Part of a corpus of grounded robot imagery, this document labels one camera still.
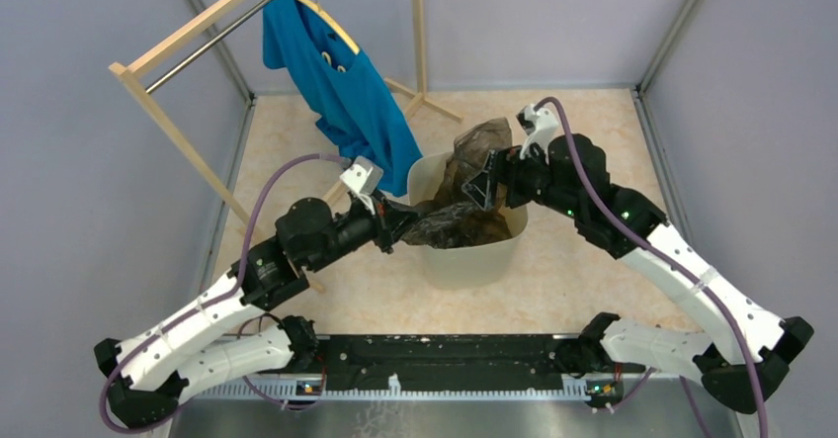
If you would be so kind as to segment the cream plastic trash bin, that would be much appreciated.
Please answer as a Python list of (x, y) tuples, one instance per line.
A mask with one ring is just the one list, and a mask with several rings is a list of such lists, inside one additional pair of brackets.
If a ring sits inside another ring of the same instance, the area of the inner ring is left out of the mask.
[[(425, 156), (414, 163), (407, 178), (407, 200), (411, 205), (428, 201), (436, 194), (444, 178), (448, 152)], [(480, 246), (436, 249), (414, 246), (419, 254), (428, 283), (443, 290), (482, 287), (502, 279), (529, 222), (526, 207), (499, 211), (511, 232), (509, 239)]]

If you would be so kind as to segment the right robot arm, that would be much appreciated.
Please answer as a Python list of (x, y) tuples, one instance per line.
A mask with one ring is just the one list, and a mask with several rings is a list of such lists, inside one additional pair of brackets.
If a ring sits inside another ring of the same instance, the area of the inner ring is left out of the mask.
[(492, 150), (462, 189), (484, 209), (535, 203), (569, 217), (588, 243), (644, 276), (698, 326), (663, 329), (601, 312), (579, 344), (593, 371), (623, 363), (676, 374), (753, 414), (812, 337), (803, 318), (780, 317), (738, 291), (647, 197), (614, 184), (605, 151), (585, 135)]

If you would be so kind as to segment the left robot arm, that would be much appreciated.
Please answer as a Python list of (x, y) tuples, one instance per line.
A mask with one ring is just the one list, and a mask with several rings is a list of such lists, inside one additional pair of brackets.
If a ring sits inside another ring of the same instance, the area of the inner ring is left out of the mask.
[(107, 380), (101, 418), (120, 433), (141, 433), (172, 417), (208, 389), (264, 370), (304, 372), (315, 363), (311, 321), (288, 316), (253, 337), (217, 344), (236, 325), (270, 313), (310, 286), (317, 272), (371, 242), (381, 252), (429, 216), (380, 192), (367, 207), (353, 198), (334, 214), (318, 198), (295, 202), (275, 222), (276, 233), (248, 249), (215, 283), (160, 324), (132, 339), (105, 339), (94, 348)]

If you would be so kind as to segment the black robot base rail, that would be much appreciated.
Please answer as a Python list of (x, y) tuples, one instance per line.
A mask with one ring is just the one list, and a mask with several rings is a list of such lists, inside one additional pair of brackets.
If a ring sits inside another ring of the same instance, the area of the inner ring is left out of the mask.
[(391, 376), (407, 392), (557, 391), (616, 364), (592, 342), (555, 334), (321, 337), (302, 372), (330, 392), (382, 391)]

